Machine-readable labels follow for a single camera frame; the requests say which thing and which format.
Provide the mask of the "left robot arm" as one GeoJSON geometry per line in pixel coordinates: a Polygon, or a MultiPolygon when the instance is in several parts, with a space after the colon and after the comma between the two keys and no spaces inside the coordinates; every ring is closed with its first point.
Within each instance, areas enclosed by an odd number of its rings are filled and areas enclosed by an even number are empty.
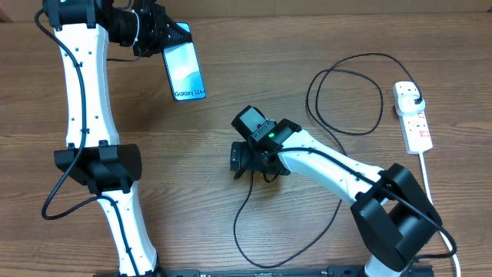
{"type": "Polygon", "coordinates": [[[138,183],[141,153],[122,144],[108,90],[108,46],[117,43],[136,58],[189,43],[191,33],[154,1],[116,7],[105,0],[45,0],[43,32],[60,48],[68,99],[65,148],[55,152],[63,179],[90,192],[105,214],[118,253],[119,276],[163,276],[142,215],[138,183]]]}

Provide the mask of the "Samsung Galaxy smartphone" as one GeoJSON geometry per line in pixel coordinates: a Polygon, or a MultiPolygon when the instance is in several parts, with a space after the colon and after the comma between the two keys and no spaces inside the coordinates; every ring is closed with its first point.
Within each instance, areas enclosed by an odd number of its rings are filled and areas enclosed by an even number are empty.
{"type": "Polygon", "coordinates": [[[163,51],[171,93],[176,102],[206,97],[198,56],[193,42],[163,51]]]}

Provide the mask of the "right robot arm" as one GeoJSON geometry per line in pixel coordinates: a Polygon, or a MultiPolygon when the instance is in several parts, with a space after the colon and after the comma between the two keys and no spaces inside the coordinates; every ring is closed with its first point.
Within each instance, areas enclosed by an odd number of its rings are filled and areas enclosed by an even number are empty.
{"type": "Polygon", "coordinates": [[[365,276],[404,276],[442,220],[413,174],[399,164],[366,165],[320,143],[298,124],[267,119],[249,105],[232,121],[242,141],[231,146],[231,170],[266,182],[297,173],[350,206],[370,260],[365,276]]]}

